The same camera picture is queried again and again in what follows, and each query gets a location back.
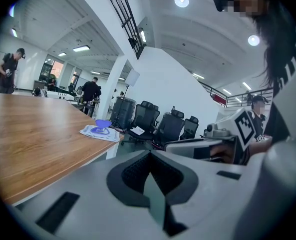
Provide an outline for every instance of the gray device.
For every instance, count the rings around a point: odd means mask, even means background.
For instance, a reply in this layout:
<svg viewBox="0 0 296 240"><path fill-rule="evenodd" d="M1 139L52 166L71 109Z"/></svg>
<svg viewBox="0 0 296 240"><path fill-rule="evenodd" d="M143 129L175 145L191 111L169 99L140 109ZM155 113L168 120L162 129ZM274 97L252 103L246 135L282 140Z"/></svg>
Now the gray device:
<svg viewBox="0 0 296 240"><path fill-rule="evenodd" d="M157 195L144 192L151 175L164 196L161 218L151 211ZM295 198L296 142L247 166L142 150L79 168L15 216L46 239L259 239Z"/></svg>

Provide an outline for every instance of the ceiling light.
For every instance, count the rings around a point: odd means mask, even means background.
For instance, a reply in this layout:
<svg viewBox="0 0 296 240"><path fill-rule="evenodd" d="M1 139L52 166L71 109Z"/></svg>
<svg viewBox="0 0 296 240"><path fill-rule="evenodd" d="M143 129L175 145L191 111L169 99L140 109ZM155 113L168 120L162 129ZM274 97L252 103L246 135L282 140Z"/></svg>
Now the ceiling light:
<svg viewBox="0 0 296 240"><path fill-rule="evenodd" d="M224 92L226 92L227 94L231 95L232 93L230 93L229 91L227 91L226 89L223 89Z"/></svg>
<svg viewBox="0 0 296 240"><path fill-rule="evenodd" d="M144 35L144 32L141 31L140 33L142 34L142 40L143 40L144 42L146 42L146 37L145 37L145 35Z"/></svg>
<svg viewBox="0 0 296 240"><path fill-rule="evenodd" d="M195 77L198 77L198 78L204 79L203 76L200 76L200 75L198 75L198 74L196 74L196 73L193 73L192 75L194 75Z"/></svg>
<svg viewBox="0 0 296 240"><path fill-rule="evenodd" d="M80 47L77 47L75 49L73 49L75 52L80 52L80 51L85 51L85 50L90 50L90 47L87 46L87 45L84 45L84 46L80 46Z"/></svg>
<svg viewBox="0 0 296 240"><path fill-rule="evenodd" d="M252 90L252 89L250 88L250 86L247 85L246 82L243 82L243 85L244 85L246 88L248 88L249 90Z"/></svg>
<svg viewBox="0 0 296 240"><path fill-rule="evenodd" d="M13 17L14 6L15 6L15 4L14 4L12 7L10 7L10 10L9 10L9 15L10 15L11 17Z"/></svg>
<svg viewBox="0 0 296 240"><path fill-rule="evenodd" d="M11 29L12 30L12 34L13 34L13 36L16 38L17 37L17 32L16 32L16 30L15 29Z"/></svg>
<svg viewBox="0 0 296 240"><path fill-rule="evenodd" d="M187 7L189 5L189 0L174 0L178 7Z"/></svg>
<svg viewBox="0 0 296 240"><path fill-rule="evenodd" d="M251 46L257 46L260 43L260 39L256 35L252 35L248 38L248 42Z"/></svg>

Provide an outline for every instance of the black shirt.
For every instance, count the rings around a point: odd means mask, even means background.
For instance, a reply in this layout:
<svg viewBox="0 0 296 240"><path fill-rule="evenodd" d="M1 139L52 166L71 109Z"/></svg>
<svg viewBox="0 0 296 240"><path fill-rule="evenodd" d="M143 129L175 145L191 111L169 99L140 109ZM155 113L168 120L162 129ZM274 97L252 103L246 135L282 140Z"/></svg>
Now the black shirt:
<svg viewBox="0 0 296 240"><path fill-rule="evenodd" d="M260 135L263 135L262 119L253 111L248 111L248 114L249 114L250 118L252 119L254 129L256 130L256 135L254 137L257 139Z"/></svg>
<svg viewBox="0 0 296 240"><path fill-rule="evenodd" d="M4 75L0 74L0 85L4 88L11 87L14 79L14 71L17 69L18 61L13 58L13 54L7 53L2 59L4 64L2 66L3 71L7 73L10 72L10 76L5 77Z"/></svg>
<svg viewBox="0 0 296 240"><path fill-rule="evenodd" d="M84 92L84 102L91 101L93 98L99 97L101 95L99 86L93 81L86 82L82 88L82 91Z"/></svg>
<svg viewBox="0 0 296 240"><path fill-rule="evenodd" d="M273 61L271 65L275 72L273 97L275 97L282 88L291 81L292 76L296 72L296 29L294 29L292 36L291 45L284 45L283 47L276 49L276 51L273 51L278 54L278 56L276 56L278 59ZM290 135L289 130L274 103L271 105L265 134L273 137L273 143L286 140Z"/></svg>

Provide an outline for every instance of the long dark hair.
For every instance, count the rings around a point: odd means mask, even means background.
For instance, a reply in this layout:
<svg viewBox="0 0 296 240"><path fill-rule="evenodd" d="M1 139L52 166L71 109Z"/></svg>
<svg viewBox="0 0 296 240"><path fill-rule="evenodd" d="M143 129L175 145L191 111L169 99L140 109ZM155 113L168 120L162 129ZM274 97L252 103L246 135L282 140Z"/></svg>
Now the long dark hair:
<svg viewBox="0 0 296 240"><path fill-rule="evenodd" d="M265 84L271 86L274 79L280 75L282 67L278 61L280 56L292 48L295 38L295 23L289 13L277 0L269 1L268 10L263 15L254 15L252 19L257 27L257 32L265 41L266 68L262 74L266 74Z"/></svg>

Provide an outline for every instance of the wooden table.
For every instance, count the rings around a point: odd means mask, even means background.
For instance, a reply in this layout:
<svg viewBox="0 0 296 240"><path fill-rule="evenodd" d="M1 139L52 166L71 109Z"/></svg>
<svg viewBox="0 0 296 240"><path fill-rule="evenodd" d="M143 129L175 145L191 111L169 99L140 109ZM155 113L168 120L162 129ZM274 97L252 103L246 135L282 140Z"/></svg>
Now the wooden table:
<svg viewBox="0 0 296 240"><path fill-rule="evenodd" d="M118 142L79 133L94 120L65 100L0 94L0 196L17 205Z"/></svg>

